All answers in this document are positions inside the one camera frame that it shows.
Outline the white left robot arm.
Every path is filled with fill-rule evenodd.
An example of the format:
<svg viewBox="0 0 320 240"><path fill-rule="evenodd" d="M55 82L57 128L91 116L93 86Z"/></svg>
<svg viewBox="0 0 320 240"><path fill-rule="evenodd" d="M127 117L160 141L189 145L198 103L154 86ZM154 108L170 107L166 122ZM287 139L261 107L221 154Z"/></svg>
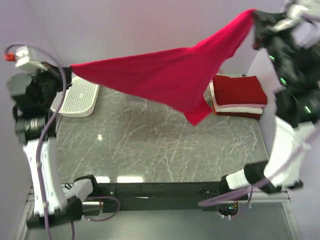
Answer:
<svg viewBox="0 0 320 240"><path fill-rule="evenodd" d="M83 202L100 195L93 175L76 179L67 193L59 181L56 114L51 105L57 93L66 93L71 80L69 67L58 68L43 61L30 73L18 73L7 82L14 101L14 131L31 171L34 209L26 219L31 229L79 221L84 214Z"/></svg>

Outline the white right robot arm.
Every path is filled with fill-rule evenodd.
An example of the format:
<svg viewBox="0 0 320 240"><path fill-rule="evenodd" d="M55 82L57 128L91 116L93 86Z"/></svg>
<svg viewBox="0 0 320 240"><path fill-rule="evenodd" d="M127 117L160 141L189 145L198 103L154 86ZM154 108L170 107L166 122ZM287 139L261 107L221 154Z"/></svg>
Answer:
<svg viewBox="0 0 320 240"><path fill-rule="evenodd" d="M266 184L260 189L267 194L278 193L282 188L302 188L299 175L305 153L301 151L295 157L291 154L320 120L320 44L298 45L293 37L297 24L274 30L285 19L284 13L256 10L253 19L253 48L267 51L282 85L274 94L275 136L267 161L246 164L242 170L221 178L219 193L226 200L232 199L237 189L263 179Z"/></svg>

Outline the bright red t-shirt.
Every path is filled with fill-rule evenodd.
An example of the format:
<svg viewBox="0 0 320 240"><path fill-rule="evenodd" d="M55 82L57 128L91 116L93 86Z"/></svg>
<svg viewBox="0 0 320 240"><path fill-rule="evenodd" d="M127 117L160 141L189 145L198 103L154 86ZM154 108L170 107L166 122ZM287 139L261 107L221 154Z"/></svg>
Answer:
<svg viewBox="0 0 320 240"><path fill-rule="evenodd" d="M253 12L242 12L192 47L73 64L71 69L91 83L165 104L195 126L212 112L204 92L250 33Z"/></svg>

